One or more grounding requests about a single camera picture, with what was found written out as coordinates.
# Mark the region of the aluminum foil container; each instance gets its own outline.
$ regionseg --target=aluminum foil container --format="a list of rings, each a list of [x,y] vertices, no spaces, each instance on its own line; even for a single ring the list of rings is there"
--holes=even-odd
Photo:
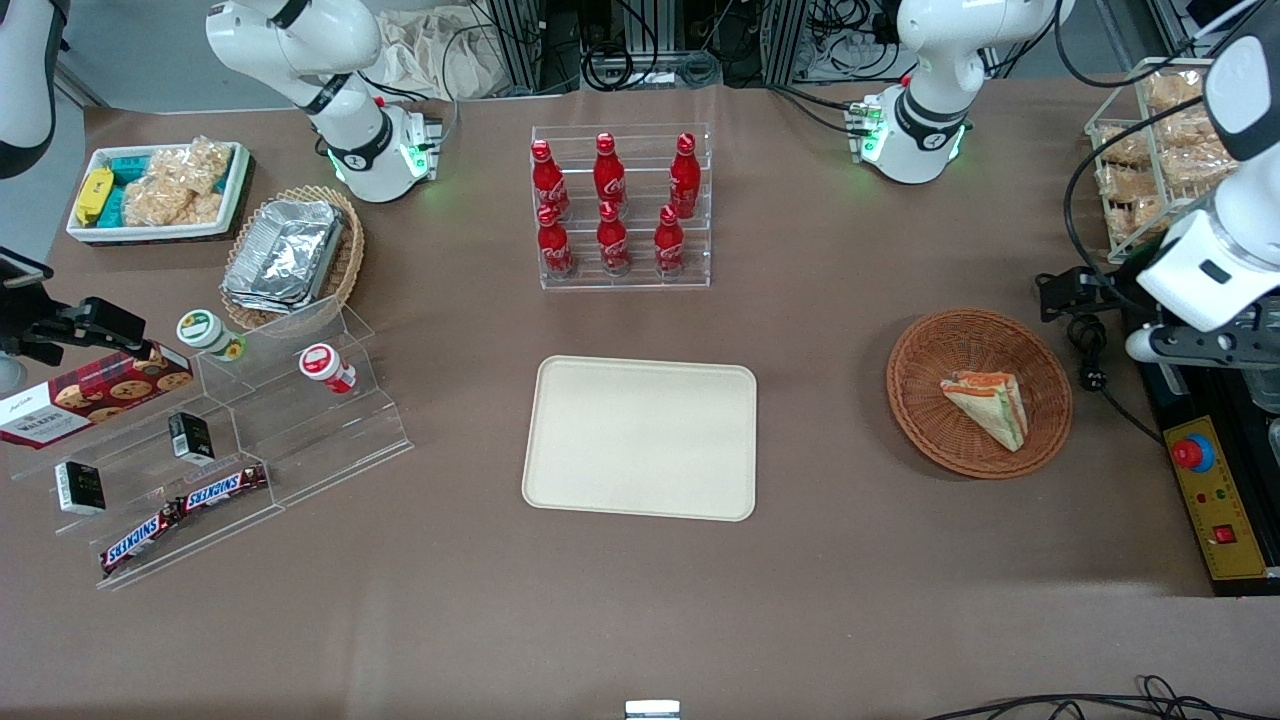
[[[310,304],[324,286],[343,220],[342,210],[324,201],[269,202],[227,269],[223,292],[241,306],[275,313]]]

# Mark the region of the tabletop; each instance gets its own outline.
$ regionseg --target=tabletop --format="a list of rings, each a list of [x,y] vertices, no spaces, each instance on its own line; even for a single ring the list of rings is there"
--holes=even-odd
[[[1061,455],[1009,482],[933,465],[888,411],[895,338],[943,307],[1006,313],[1074,373],[1032,278],[1079,264],[1061,195],[1103,99],[992,82],[960,156],[919,187],[854,165],[838,133],[764,91],[465,104],[436,182],[357,204],[369,247],[351,304],[416,448],[120,592],[95,591],[83,546],[47,532],[45,488],[0,488],[0,716],[617,717],[673,697],[694,719],[905,720],[1133,692],[1139,673],[1280,710],[1280,603],[1208,597],[1162,451],[1101,398],[1076,391]],[[691,119],[716,145],[712,287],[541,291],[530,127]],[[297,111],[86,123],[90,149],[246,143],[251,208],[335,184]],[[1079,222],[1102,242],[1091,191]],[[220,306],[225,254],[63,236],[50,292],[108,297],[170,341],[183,311]],[[1121,346],[1103,368],[1149,418]],[[535,373],[557,354],[750,368],[755,512],[527,506]]]

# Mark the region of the red button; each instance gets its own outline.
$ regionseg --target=red button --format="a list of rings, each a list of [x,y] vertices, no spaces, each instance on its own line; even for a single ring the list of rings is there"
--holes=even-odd
[[[1201,450],[1201,446],[1192,439],[1184,438],[1175,442],[1172,454],[1174,462],[1176,462],[1179,468],[1187,468],[1188,470],[1204,461],[1204,451]]]

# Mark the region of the acrylic bottle rack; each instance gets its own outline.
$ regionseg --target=acrylic bottle rack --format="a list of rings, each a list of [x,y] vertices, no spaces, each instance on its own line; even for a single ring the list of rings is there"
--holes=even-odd
[[[627,249],[631,270],[620,278],[608,275],[600,261],[595,229],[600,202],[595,195],[591,168],[595,164],[595,136],[613,133],[618,159],[626,168]],[[653,236],[658,213],[671,199],[671,161],[676,156],[676,137],[690,132],[698,140],[695,158],[701,167],[701,183],[694,217],[680,220],[685,231],[685,269],[672,279],[658,277]],[[712,127],[708,123],[664,123],[639,126],[534,126],[534,140],[545,140],[552,156],[564,173],[570,211],[561,218],[568,233],[570,249],[577,260],[575,277],[557,281],[536,254],[538,195],[532,197],[534,241],[543,290],[663,290],[699,288],[712,283]]]

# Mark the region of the wicker basket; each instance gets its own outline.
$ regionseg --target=wicker basket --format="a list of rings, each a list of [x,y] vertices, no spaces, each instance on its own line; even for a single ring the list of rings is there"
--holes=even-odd
[[[328,187],[296,187],[293,190],[285,190],[280,192],[271,200],[301,200],[301,201],[314,201],[324,200],[337,208],[340,208],[346,214],[347,223],[342,228],[342,237],[338,246],[338,251],[333,256],[333,264],[329,265],[329,277],[325,279],[324,290],[320,292],[320,297],[329,297],[337,295],[342,302],[347,302],[351,297],[351,291],[356,287],[356,277],[360,275],[360,263],[365,259],[365,229],[360,224],[360,217],[356,215],[356,209],[351,205],[340,192],[330,190]],[[236,245],[232,246],[230,255],[227,258],[227,268],[232,266],[236,261],[236,256],[239,255],[241,246],[244,245],[244,236],[248,234],[250,225],[257,219],[259,213],[266,206],[266,202],[259,205],[257,210],[250,215],[248,220],[241,225],[239,234],[236,236]],[[223,293],[223,306],[227,307],[227,314],[230,315],[236,324],[251,331],[270,323],[271,320],[283,315],[283,313],[269,313],[266,310],[251,310],[248,307],[241,307],[232,302],[227,293]],[[337,311],[340,311],[342,305],[335,304]],[[326,322],[329,318],[319,319],[320,322]]]
[[[1018,377],[1028,432],[1016,452],[942,395],[938,383],[956,370]],[[989,310],[945,310],[916,320],[893,346],[886,380],[893,416],[915,447],[972,478],[1034,473],[1057,455],[1071,428],[1071,388],[1057,357],[1020,323]]]

